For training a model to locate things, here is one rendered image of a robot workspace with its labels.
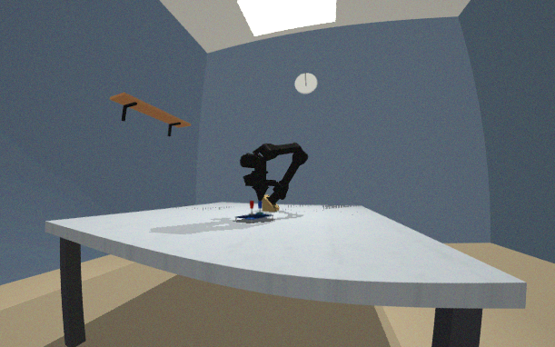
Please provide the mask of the blue circuit board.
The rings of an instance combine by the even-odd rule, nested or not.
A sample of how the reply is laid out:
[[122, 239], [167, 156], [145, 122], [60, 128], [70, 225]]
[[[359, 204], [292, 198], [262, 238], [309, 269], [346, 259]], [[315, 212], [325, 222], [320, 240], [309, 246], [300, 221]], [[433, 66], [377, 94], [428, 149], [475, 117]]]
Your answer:
[[274, 217], [274, 215], [268, 215], [266, 213], [265, 214], [261, 213], [262, 202], [258, 202], [258, 209], [259, 209], [258, 213], [253, 213], [253, 201], [250, 201], [250, 209], [251, 209], [251, 212], [248, 213], [247, 215], [235, 216], [235, 221], [237, 221], [237, 218], [243, 218], [243, 219], [251, 220], [251, 223], [252, 223], [252, 219], [262, 218], [262, 217], [266, 217], [266, 216], [271, 216], [272, 218]]

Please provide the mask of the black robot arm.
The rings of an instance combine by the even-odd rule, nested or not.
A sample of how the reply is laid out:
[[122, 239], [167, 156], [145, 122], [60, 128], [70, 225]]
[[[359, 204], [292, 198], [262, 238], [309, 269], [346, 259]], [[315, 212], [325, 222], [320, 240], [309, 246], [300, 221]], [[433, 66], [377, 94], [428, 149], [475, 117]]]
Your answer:
[[[241, 167], [266, 169], [266, 161], [274, 159], [277, 155], [290, 153], [293, 153], [290, 167], [288, 168], [283, 179], [280, 182], [277, 182], [277, 186], [273, 187], [274, 193], [270, 197], [266, 197], [273, 205], [276, 205], [276, 202], [279, 199], [285, 199], [289, 189], [289, 182], [293, 178], [299, 166], [308, 160], [308, 154], [297, 143], [280, 145], [263, 144], [255, 149], [253, 154], [246, 153], [240, 158]], [[251, 183], [255, 180], [261, 181], [258, 170], [256, 172], [252, 171], [251, 174], [243, 176], [243, 179], [245, 183]]]

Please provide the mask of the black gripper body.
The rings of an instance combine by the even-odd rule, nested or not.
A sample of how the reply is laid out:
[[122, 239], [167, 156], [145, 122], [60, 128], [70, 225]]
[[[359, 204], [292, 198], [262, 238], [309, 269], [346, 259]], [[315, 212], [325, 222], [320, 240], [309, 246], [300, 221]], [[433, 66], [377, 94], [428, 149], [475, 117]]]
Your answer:
[[252, 186], [252, 187], [277, 186], [277, 182], [275, 180], [266, 180], [266, 174], [268, 173], [266, 169], [262, 169], [262, 168], [254, 169], [255, 172], [257, 170], [258, 170], [258, 173], [260, 174], [261, 181], [255, 180], [255, 181], [252, 181], [251, 183], [245, 183], [245, 186]]

